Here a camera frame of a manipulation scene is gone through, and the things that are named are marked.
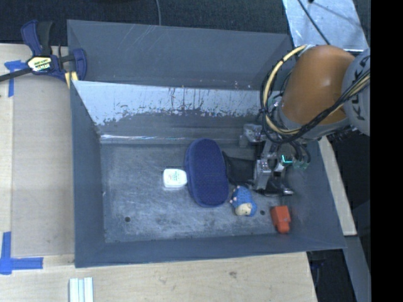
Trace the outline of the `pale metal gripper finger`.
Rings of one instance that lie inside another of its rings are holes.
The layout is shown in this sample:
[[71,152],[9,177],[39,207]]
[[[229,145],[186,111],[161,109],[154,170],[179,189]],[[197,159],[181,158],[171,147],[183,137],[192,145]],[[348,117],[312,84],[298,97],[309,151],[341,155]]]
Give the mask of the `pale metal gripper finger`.
[[271,168],[266,159],[259,159],[256,162],[256,177],[268,177],[271,174]]
[[255,191],[265,191],[268,185],[269,176],[258,176],[253,181]]

